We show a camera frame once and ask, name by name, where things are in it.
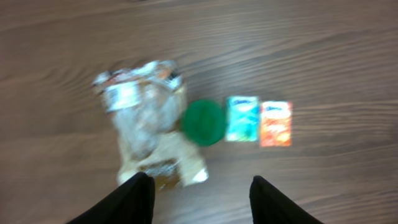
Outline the orange Kleenex tissue pack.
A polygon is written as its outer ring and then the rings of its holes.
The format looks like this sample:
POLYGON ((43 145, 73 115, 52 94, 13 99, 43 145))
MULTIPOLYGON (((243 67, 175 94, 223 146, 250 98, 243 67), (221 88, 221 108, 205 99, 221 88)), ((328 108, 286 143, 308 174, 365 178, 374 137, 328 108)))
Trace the orange Kleenex tissue pack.
POLYGON ((292 144, 292 103, 264 101, 261 103, 259 145, 261 147, 292 144))

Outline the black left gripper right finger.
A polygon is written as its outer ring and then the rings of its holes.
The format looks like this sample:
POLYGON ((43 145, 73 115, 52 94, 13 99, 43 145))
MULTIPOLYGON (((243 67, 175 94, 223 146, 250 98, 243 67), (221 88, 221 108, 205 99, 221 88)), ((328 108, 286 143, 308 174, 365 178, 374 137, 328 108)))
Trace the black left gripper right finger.
POLYGON ((249 199, 254 224, 322 224, 260 175, 253 177, 249 199))

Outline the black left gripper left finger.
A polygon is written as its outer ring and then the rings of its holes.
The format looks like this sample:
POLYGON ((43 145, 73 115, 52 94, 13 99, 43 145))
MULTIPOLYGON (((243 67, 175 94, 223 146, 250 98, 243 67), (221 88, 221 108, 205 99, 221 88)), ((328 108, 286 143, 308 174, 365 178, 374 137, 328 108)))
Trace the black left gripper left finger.
POLYGON ((155 180, 139 172, 68 224, 151 224, 155 180))

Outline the clear snack bag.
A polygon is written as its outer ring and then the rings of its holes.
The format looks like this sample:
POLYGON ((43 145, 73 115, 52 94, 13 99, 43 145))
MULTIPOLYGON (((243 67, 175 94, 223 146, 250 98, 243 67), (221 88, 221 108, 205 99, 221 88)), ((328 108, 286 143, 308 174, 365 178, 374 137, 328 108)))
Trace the clear snack bag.
POLYGON ((182 133, 187 94, 173 60, 105 71, 92 85, 118 134, 119 185, 139 172, 154 178, 157 190, 209 178, 198 146, 182 133))

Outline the green lid jar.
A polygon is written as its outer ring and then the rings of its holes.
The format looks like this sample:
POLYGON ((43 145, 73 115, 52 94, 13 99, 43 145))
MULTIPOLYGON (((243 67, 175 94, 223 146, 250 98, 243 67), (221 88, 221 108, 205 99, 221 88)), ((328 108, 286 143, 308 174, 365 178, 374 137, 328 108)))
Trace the green lid jar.
POLYGON ((214 145, 224 138, 226 132, 224 109, 213 100, 193 101, 183 113, 181 130, 200 147, 214 145))

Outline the teal Kleenex tissue pack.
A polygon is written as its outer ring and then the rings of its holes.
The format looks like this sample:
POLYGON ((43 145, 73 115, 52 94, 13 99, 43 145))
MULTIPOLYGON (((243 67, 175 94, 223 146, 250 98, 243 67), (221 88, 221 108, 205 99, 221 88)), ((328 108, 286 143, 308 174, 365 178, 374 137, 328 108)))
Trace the teal Kleenex tissue pack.
POLYGON ((257 141, 259 98, 257 96, 230 96, 226 100, 226 107, 226 141, 257 141))

